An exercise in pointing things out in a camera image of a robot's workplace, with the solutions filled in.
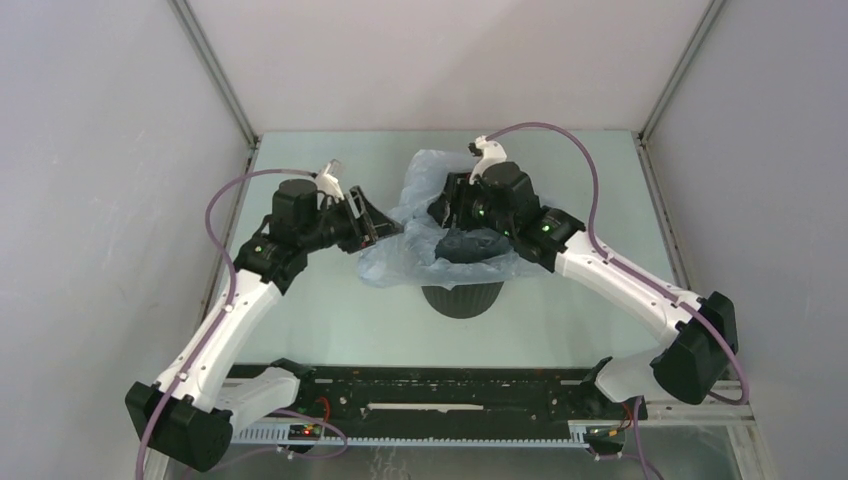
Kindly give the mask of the light blue plastic trash bag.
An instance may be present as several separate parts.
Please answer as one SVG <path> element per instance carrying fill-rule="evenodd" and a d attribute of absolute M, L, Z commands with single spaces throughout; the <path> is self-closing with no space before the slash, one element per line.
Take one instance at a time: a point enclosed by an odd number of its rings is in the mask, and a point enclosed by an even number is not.
<path fill-rule="evenodd" d="M 388 216 L 403 232 L 367 248 L 359 257 L 360 280 L 372 287 L 488 284 L 537 277 L 544 270 L 522 259 L 506 238 L 491 230 L 462 232 L 442 227 L 427 208 L 441 194 L 447 176 L 468 173 L 469 154 L 420 150 L 406 171 L 399 204 Z"/>

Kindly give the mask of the black ribbed trash bin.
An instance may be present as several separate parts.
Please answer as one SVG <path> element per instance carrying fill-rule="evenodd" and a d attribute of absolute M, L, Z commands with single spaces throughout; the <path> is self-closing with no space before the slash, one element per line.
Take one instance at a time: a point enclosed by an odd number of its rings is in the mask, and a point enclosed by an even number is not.
<path fill-rule="evenodd" d="M 496 302 L 504 283 L 422 286 L 425 300 L 438 313 L 452 319 L 470 319 L 488 311 Z"/>

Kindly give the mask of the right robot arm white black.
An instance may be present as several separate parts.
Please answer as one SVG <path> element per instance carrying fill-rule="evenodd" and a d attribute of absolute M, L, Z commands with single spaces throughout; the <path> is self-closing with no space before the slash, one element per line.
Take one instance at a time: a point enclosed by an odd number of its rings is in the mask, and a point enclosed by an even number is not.
<path fill-rule="evenodd" d="M 586 225 L 545 205 L 530 177 L 515 163 L 483 174 L 451 173 L 427 208 L 444 228 L 489 229 L 508 240 L 524 260 L 579 282 L 641 322 L 654 349 L 599 362 L 581 392 L 585 411 L 606 418 L 622 402 L 662 390 L 698 405 L 738 351 L 733 302 L 720 292 L 701 296 L 673 286 L 617 255 Z"/>

